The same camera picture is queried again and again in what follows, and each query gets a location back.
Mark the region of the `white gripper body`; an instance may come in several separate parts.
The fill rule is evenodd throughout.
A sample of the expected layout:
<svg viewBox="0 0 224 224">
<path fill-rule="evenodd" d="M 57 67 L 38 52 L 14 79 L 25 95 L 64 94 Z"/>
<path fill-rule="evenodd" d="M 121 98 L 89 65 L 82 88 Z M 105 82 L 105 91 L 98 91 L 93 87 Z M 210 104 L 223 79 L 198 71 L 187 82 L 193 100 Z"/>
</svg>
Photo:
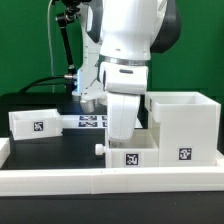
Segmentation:
<svg viewBox="0 0 224 224">
<path fill-rule="evenodd" d="M 128 142 L 133 135 L 140 96 L 146 92 L 148 67 L 102 62 L 99 77 L 107 92 L 108 139 Z"/>
</svg>

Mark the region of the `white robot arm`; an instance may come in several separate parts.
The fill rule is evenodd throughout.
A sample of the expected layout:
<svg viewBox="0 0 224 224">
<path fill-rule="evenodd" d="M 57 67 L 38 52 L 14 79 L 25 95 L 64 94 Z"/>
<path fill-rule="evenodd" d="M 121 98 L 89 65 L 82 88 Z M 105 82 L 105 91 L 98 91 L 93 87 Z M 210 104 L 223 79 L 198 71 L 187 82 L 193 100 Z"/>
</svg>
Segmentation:
<svg viewBox="0 0 224 224">
<path fill-rule="evenodd" d="M 176 0 L 90 0 L 79 19 L 84 55 L 77 93 L 84 105 L 105 99 L 107 138 L 127 142 L 147 91 L 151 55 L 179 39 Z"/>
</svg>

